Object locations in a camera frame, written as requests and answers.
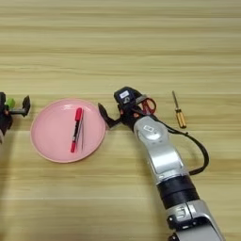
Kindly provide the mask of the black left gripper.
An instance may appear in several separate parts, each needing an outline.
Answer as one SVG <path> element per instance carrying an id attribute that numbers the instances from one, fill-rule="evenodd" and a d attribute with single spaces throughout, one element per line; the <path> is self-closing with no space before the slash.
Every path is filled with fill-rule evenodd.
<path id="1" fill-rule="evenodd" d="M 23 106 L 18 109 L 5 109 L 0 112 L 0 130 L 3 135 L 6 134 L 7 130 L 11 127 L 13 123 L 13 118 L 11 115 L 22 115 L 27 116 L 31 107 L 30 97 L 26 96 L 23 100 Z"/>

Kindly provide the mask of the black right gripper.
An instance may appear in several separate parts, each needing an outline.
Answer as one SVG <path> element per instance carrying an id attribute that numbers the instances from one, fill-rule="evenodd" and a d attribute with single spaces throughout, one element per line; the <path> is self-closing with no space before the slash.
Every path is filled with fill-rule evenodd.
<path id="1" fill-rule="evenodd" d="M 131 130 L 134 129 L 136 122 L 146 116 L 146 113 L 137 105 L 147 99 L 147 95 L 141 95 L 136 98 L 136 104 L 119 104 L 120 118 L 113 120 L 107 114 L 102 104 L 98 104 L 99 112 L 109 128 L 113 128 L 119 123 L 123 123 Z"/>

